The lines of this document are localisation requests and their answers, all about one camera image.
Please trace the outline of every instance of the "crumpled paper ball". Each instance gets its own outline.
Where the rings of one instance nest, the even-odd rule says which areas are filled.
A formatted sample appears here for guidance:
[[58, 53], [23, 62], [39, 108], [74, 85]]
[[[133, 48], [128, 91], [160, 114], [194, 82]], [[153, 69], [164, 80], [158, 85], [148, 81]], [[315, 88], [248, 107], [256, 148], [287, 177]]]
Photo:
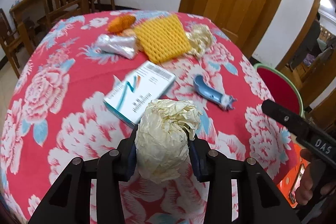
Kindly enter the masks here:
[[194, 140], [201, 123], [192, 101], [152, 100], [140, 120], [135, 137], [139, 173], [157, 184], [176, 179], [188, 157], [188, 139]]

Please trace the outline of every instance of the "barcode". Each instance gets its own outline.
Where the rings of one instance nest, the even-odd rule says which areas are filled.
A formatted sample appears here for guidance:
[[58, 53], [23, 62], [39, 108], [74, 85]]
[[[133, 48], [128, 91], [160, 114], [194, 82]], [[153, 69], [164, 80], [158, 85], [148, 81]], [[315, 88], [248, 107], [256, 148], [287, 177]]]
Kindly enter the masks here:
[[160, 68], [155, 67], [155, 66], [153, 66], [151, 64], [148, 64], [146, 67], [149, 70], [151, 70], [151, 71], [157, 73], [158, 75], [162, 76], [163, 78], [166, 78], [167, 80], [169, 80], [170, 78], [172, 78], [172, 75], [170, 75], [169, 73], [167, 73], [167, 72], [161, 70]]

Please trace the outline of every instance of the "tablecloth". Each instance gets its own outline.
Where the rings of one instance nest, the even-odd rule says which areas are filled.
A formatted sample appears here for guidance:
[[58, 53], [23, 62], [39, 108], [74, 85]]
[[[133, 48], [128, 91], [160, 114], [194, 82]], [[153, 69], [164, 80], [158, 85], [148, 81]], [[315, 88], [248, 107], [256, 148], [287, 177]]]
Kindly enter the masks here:
[[[0, 163], [1, 191], [11, 211], [29, 220], [40, 200], [74, 157], [100, 157], [116, 148], [132, 129], [109, 112], [103, 97], [147, 57], [134, 60], [102, 53], [95, 45], [108, 22], [120, 14], [135, 15], [139, 24], [169, 12], [123, 10], [61, 20], [41, 41], [17, 82], [6, 113]], [[296, 164], [286, 128], [266, 117], [268, 88], [241, 51], [209, 19], [176, 13], [186, 31], [209, 26], [215, 43], [199, 60], [181, 56], [162, 67], [176, 75], [165, 98], [193, 100], [203, 112], [199, 138], [227, 157], [254, 157], [275, 183]], [[194, 92], [193, 77], [237, 99], [223, 111]], [[159, 185], [138, 171], [120, 183], [126, 223], [203, 223], [208, 184], [197, 182], [189, 159], [178, 179]], [[91, 186], [91, 223], [96, 223], [96, 181]], [[232, 181], [232, 219], [238, 216], [236, 182]]]

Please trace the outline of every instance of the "green rim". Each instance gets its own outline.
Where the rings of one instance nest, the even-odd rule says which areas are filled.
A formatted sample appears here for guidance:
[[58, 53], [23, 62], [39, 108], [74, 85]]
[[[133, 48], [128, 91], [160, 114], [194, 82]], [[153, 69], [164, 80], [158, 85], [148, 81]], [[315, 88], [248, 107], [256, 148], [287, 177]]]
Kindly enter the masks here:
[[255, 68], [255, 70], [257, 70], [257, 68], [265, 68], [267, 70], [270, 70], [271, 72], [274, 72], [275, 74], [277, 74], [278, 76], [280, 76], [282, 79], [284, 79], [292, 88], [292, 90], [295, 92], [297, 99], [299, 100], [299, 105], [300, 105], [300, 116], [304, 117], [303, 115], [303, 102], [301, 99], [301, 95], [299, 93], [299, 91], [297, 90], [297, 88], [294, 86], [294, 84], [285, 76], [283, 75], [281, 72], [279, 72], [276, 69], [273, 69], [267, 65], [261, 64], [261, 63], [257, 63], [253, 66]]

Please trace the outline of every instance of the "screw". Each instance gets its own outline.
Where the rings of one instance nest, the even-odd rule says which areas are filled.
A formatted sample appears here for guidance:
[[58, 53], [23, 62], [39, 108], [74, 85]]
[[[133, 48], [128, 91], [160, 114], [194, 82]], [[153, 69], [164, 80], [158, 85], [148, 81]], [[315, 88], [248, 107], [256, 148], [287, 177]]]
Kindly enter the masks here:
[[81, 163], [81, 158], [74, 158], [73, 160], [72, 160], [72, 163], [74, 164], [74, 165], [77, 165], [77, 164], [80, 164]]
[[256, 164], [256, 162], [257, 162], [257, 161], [255, 160], [255, 158], [248, 158], [246, 161], [247, 161], [247, 163], [250, 164], [250, 165], [254, 165], [254, 164]]
[[209, 156], [216, 157], [218, 155], [218, 151], [214, 150], [214, 149], [211, 149], [211, 150], [209, 150], [208, 154], [209, 154]]
[[118, 156], [119, 151], [117, 149], [113, 149], [113, 150], [110, 151], [109, 154], [110, 154], [110, 156], [115, 157], [115, 156]]

